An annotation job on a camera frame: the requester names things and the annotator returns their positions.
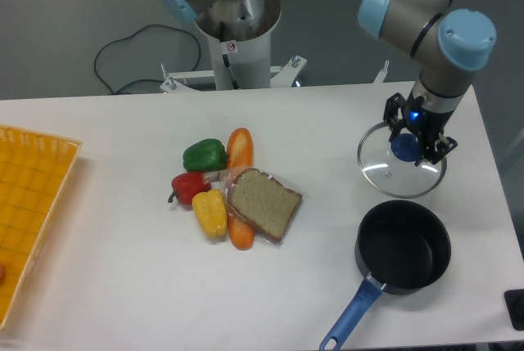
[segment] yellow tray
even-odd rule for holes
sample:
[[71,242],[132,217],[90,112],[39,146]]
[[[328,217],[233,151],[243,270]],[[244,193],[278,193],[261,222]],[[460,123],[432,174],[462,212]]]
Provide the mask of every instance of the yellow tray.
[[0,329],[82,142],[0,125]]

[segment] yellow bell pepper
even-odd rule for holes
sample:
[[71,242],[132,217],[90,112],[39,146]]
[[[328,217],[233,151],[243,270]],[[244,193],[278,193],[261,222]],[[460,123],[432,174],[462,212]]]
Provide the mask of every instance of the yellow bell pepper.
[[192,199],[193,210],[208,238],[223,236],[227,230],[228,215],[222,192],[218,189],[198,193]]

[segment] green bell pepper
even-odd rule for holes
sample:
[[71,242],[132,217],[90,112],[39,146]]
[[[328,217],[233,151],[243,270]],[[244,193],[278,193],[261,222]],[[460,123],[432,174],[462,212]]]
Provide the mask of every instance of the green bell pepper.
[[187,171],[220,171],[226,169],[228,154],[222,142],[207,138],[188,147],[183,153],[183,167]]

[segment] black saucepan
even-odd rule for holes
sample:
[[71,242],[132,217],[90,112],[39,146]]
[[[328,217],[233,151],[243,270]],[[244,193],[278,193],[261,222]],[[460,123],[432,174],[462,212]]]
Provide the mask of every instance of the black saucepan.
[[441,277],[451,258],[444,224],[412,201],[392,200],[372,208],[362,220],[355,259],[365,277],[355,297],[320,345],[342,347],[382,292],[411,294]]

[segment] pan handle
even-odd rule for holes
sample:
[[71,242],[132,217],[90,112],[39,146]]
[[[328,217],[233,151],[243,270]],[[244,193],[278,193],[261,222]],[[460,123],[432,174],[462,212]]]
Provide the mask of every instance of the pan handle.
[[373,302],[382,294],[384,286],[385,285],[380,285],[380,283],[371,276],[371,273],[363,279],[346,310],[344,310],[337,322],[335,322],[335,325],[333,325],[333,328],[331,328],[324,340],[322,340],[322,343],[320,343],[319,351],[324,351],[331,339],[337,342],[333,350],[341,349],[360,319],[368,311]]

